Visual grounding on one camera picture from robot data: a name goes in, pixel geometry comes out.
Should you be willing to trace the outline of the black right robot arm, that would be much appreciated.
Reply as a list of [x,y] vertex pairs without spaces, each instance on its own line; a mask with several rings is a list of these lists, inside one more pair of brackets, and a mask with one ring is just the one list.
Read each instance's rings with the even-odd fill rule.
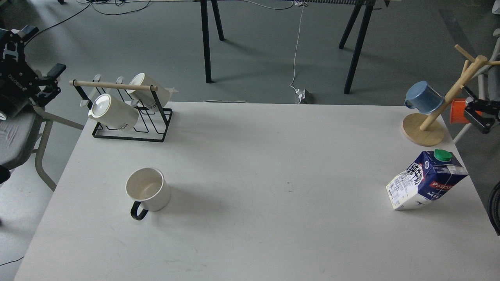
[[482,134],[488,134],[495,121],[499,121],[500,103],[478,98],[467,86],[462,89],[468,94],[464,117]]

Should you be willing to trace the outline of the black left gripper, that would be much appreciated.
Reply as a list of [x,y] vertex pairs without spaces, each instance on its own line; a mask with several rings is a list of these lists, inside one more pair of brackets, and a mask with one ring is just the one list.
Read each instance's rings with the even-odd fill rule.
[[26,62],[1,63],[1,120],[15,117],[29,103],[46,106],[60,92],[58,78],[66,65],[57,63],[45,76],[39,76]]

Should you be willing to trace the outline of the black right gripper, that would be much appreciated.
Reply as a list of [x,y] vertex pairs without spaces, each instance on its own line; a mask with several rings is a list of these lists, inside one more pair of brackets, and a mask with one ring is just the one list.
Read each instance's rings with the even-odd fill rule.
[[468,94],[464,117],[482,134],[488,134],[495,122],[500,120],[499,92],[493,95],[491,101],[478,98],[467,86],[462,89]]

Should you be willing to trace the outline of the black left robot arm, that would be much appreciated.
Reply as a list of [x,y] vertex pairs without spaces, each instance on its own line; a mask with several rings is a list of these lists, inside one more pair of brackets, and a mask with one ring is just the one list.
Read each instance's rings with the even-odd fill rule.
[[66,65],[57,63],[45,76],[25,60],[25,45],[39,29],[27,25],[22,30],[1,29],[0,112],[1,120],[15,117],[29,103],[46,106],[60,92],[58,80]]

